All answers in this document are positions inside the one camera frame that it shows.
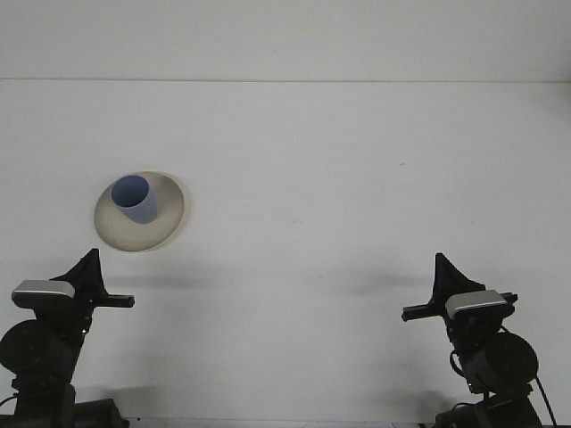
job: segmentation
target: blue cup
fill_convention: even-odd
[[[111,189],[111,199],[131,220],[146,224],[157,218],[157,201],[146,178],[124,176]]]

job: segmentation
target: black cable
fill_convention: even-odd
[[[11,397],[8,397],[7,399],[3,399],[2,401],[0,401],[0,407],[3,406],[4,404],[6,404],[11,399],[17,399],[17,398],[18,398],[18,396],[14,394]]]
[[[539,391],[542,392],[543,401],[545,401],[545,406],[547,407],[547,411],[550,412],[550,418],[551,418],[551,422],[553,423],[553,426],[558,426],[557,421],[555,420],[555,415],[553,415],[553,409],[551,409],[550,401],[547,399],[547,394],[545,393],[545,390],[543,389],[543,385],[539,380],[539,376],[535,377],[535,381],[537,382],[537,386],[539,386]]]
[[[458,352],[456,352],[456,350],[453,350],[450,353],[450,365],[452,366],[452,370],[454,370],[458,375],[466,378],[466,376],[464,375],[464,372],[462,372],[462,370],[460,370],[460,367],[458,367],[456,365],[456,361],[454,361],[454,354],[458,355]]]

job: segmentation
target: white backdrop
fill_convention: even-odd
[[[506,323],[567,406],[571,86],[0,82],[0,325],[23,279],[101,249],[110,292],[79,399],[126,416],[430,420],[476,399],[448,366],[434,254],[517,292]],[[93,225],[138,170],[176,177],[190,215],[168,246],[124,253]],[[0,371],[0,396],[11,393]],[[534,403],[544,421],[544,407]]]
[[[568,81],[567,0],[3,0],[0,77]]]

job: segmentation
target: cable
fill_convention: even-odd
[[[0,401],[0,407],[3,406],[4,404],[6,404],[11,399],[17,399],[17,398],[18,398],[18,396],[14,394],[11,397],[8,397],[7,399],[3,399],[2,401]]]
[[[555,415],[553,415],[553,409],[551,409],[550,401],[547,399],[547,394],[545,393],[545,390],[543,389],[543,385],[539,380],[539,376],[535,377],[535,381],[537,382],[537,386],[539,386],[539,391],[542,392],[543,401],[545,401],[545,406],[547,407],[547,411],[550,412],[550,418],[551,418],[551,422],[553,423],[553,426],[559,426],[559,425],[557,425],[557,421],[555,420]]]

